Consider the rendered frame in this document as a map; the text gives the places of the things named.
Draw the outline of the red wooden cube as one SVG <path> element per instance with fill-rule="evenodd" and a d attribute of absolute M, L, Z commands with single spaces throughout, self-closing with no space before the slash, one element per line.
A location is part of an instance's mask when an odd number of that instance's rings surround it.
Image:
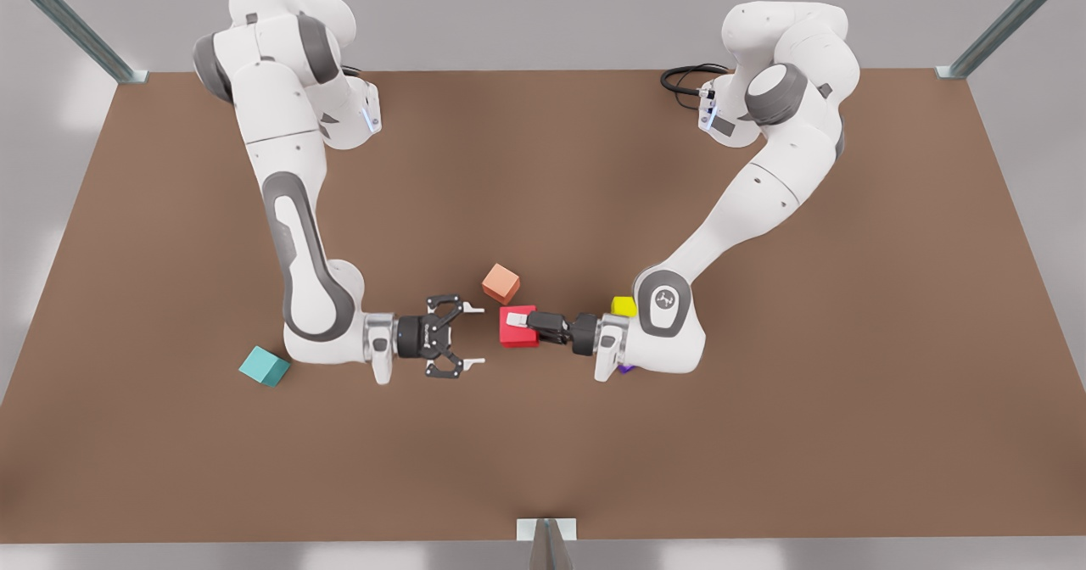
<path fill-rule="evenodd" d="M 507 314 L 531 314 L 536 311 L 535 305 L 509 305 L 500 309 L 498 335 L 503 347 L 538 347 L 540 345 L 539 331 L 534 329 L 518 329 L 506 324 Z"/>

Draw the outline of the orange wooden cube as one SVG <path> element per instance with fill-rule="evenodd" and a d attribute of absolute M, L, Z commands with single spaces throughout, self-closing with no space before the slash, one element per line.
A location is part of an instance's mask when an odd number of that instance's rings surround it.
<path fill-rule="evenodd" d="M 482 281 L 485 294 L 495 299 L 501 305 L 509 305 L 512 303 L 512 299 L 519 291 L 520 284 L 520 276 L 497 264 L 497 262 L 487 273 Z"/>

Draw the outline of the teal blue wooden cube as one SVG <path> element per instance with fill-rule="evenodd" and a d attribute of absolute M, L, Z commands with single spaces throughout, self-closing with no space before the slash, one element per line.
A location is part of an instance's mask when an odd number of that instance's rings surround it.
<path fill-rule="evenodd" d="M 255 346 L 239 367 L 239 371 L 261 385 L 275 388 L 282 381 L 290 360 L 277 356 L 266 349 Z"/>

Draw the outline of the silver frame post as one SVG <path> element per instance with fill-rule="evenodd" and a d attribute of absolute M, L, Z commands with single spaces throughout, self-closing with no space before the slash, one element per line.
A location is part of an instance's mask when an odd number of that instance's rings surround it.
<path fill-rule="evenodd" d="M 577 539 L 574 518 L 519 518 L 517 539 L 531 540 L 529 570 L 574 570 L 567 540 Z"/>
<path fill-rule="evenodd" d="M 45 15 L 70 37 L 98 67 L 104 69 L 112 79 L 119 84 L 147 83 L 146 69 L 132 69 L 114 49 L 106 43 L 94 29 L 86 24 L 79 14 L 65 0 L 30 0 Z"/>
<path fill-rule="evenodd" d="M 1015 0 L 951 64 L 935 67 L 940 80 L 964 80 L 1049 0 Z"/>

